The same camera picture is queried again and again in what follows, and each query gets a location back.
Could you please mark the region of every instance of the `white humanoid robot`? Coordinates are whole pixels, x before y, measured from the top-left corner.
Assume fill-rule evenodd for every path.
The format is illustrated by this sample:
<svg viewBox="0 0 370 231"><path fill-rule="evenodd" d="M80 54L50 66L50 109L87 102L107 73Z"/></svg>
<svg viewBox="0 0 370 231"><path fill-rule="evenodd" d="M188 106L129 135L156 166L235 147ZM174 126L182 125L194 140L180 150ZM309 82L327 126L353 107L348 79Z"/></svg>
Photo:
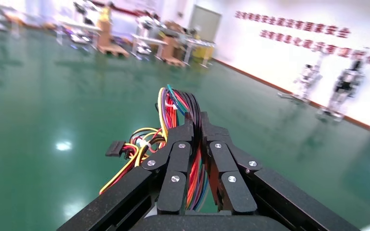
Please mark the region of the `white humanoid robot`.
<svg viewBox="0 0 370 231"><path fill-rule="evenodd" d="M101 9L89 0L74 0L76 13L74 20L78 23L94 26L100 17ZM88 33L81 29L72 29L71 40L75 43L87 44L90 42Z"/></svg>
<svg viewBox="0 0 370 231"><path fill-rule="evenodd" d="M165 27L159 22L159 17L156 13L150 14L145 11L145 15L137 18L139 32L138 35L144 38L149 37L149 31L154 27ZM140 54L150 54L151 47L144 41L140 41L137 46L137 52Z"/></svg>
<svg viewBox="0 0 370 231"><path fill-rule="evenodd" d="M318 111L319 115L332 116L337 122L343 119L344 112L342 110L342 105L349 98L354 97L359 85L365 78L365 75L361 70L363 65L364 61L362 60L361 55L361 57L356 57L356 60L353 61L349 69L342 71L335 82L334 90L327 107L320 108Z"/></svg>
<svg viewBox="0 0 370 231"><path fill-rule="evenodd" d="M293 81L295 90L292 94L279 92L278 95L285 99L298 99L305 103L309 102L308 94L311 88L322 78L320 67L324 57L327 54L321 51L320 58L316 65L306 64L301 74Z"/></svg>

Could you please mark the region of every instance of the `black metal bracket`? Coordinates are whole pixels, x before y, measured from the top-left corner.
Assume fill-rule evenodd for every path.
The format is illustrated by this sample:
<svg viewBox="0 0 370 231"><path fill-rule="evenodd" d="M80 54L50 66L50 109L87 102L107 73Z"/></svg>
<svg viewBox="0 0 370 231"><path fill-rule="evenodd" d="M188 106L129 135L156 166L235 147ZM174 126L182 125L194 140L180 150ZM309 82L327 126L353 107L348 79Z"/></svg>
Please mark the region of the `black metal bracket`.
<svg viewBox="0 0 370 231"><path fill-rule="evenodd" d="M185 211L194 131L168 131L164 148L94 199L58 231L357 231L314 198L236 147L225 128L201 113L202 161L219 213ZM121 156L121 142L108 156ZM144 218L157 201L158 215Z"/></svg>

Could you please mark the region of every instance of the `cable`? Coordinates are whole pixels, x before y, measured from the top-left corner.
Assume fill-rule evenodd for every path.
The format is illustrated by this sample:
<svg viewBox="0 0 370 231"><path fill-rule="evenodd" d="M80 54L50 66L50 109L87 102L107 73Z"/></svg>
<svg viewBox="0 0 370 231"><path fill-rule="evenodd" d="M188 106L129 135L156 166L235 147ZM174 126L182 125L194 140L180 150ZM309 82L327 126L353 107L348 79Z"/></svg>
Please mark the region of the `cable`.
<svg viewBox="0 0 370 231"><path fill-rule="evenodd" d="M127 146L131 146L131 147L134 147L135 149L136 149L136 151L135 151L135 154L134 154L134 157L136 157L137 155L138 155L138 147L137 146L135 146L135 145L133 145L133 144L130 144L130 143L126 143L126 144L124 144L124 145L127 145ZM101 190L100 190L100 194L102 194L108 187L109 187L109 185L111 185L112 183L113 183L113 181L115 180L115 179L117 179L118 177L119 177L119 175L134 161L134 159L135 158L133 158L133 159L131 159L131 160L129 160L126 164L125 164L125 166L122 168L122 169L120 169L120 171L107 183L107 184L105 184L102 188L101 188Z"/></svg>
<svg viewBox="0 0 370 231"><path fill-rule="evenodd" d="M130 143L125 144L122 148L122 151L126 152L126 155L130 158L129 161L100 190L100 194L119 181L131 169L138 167L148 157L148 150L154 153L163 148L168 140L168 130L179 125L178 112L182 115L189 113L193 122L194 143L191 151L192 164L189 174L186 208L200 209L206 199L208 180L200 150L202 131L199 104L193 94L172 89L170 85L167 85L166 88L159 90L155 107L158 112L160 128L141 128L130 136ZM138 147L136 144L138 139L142 140L142 147ZM154 144L157 144L157 146L153 150L152 146Z"/></svg>
<svg viewBox="0 0 370 231"><path fill-rule="evenodd" d="M167 131L167 127L163 123L162 108L161 108L161 94L163 90L164 88L161 88L158 94L158 115L159 115L159 123L161 124L161 128L162 128L162 136L165 138L165 140L167 140L168 131Z"/></svg>

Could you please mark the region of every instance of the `table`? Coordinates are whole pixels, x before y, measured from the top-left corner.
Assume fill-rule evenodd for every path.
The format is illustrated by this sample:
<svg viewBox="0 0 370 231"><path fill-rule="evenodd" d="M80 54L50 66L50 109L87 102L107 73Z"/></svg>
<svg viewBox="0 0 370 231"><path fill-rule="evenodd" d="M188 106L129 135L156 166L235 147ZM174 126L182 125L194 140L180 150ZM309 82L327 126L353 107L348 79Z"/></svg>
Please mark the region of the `table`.
<svg viewBox="0 0 370 231"><path fill-rule="evenodd" d="M202 40L197 40L197 39L187 39L186 44L188 48L186 49L186 54L184 57L184 64L189 66L189 58L191 57L191 51L193 47L215 47L214 43L211 42L204 42ZM205 52L205 57L203 58L203 62L200 64L201 66L208 68L206 64L208 64L208 50Z"/></svg>
<svg viewBox="0 0 370 231"><path fill-rule="evenodd" d="M148 37L142 37L142 36L139 36L139 35L136 35L136 34L131 34L132 37L134 38L134 40L132 41L132 51L131 51L131 54L133 54L135 57L139 58L138 55L137 55L137 43L139 40L143 41L143 42L146 42L146 43L150 43L150 44L158 44L158 51L157 51L157 55L155 55L155 57L159 60L161 60L161 54L162 54L162 45L168 45L168 43L162 41L162 40L159 40L159 39L155 39L155 38L148 38Z"/></svg>
<svg viewBox="0 0 370 231"><path fill-rule="evenodd" d="M60 26L69 26L72 28L80 29L80 30L86 30L89 32L93 32L96 34L95 38L93 39L92 47L96 50L97 49L97 41L99 32L101 32L101 28L97 26L91 26L83 23L77 23L71 20L59 20ZM61 29L57 29L56 31L56 40L57 42L62 45L63 44L63 31Z"/></svg>

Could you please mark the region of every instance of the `door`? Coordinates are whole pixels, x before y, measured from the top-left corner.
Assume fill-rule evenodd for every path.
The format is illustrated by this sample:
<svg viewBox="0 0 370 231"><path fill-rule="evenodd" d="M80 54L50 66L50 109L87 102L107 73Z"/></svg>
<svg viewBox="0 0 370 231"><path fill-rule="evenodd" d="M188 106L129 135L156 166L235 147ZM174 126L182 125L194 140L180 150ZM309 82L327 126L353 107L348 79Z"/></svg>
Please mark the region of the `door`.
<svg viewBox="0 0 370 231"><path fill-rule="evenodd" d="M189 29L198 28L198 34L201 39L213 42L221 17L218 13L195 5Z"/></svg>

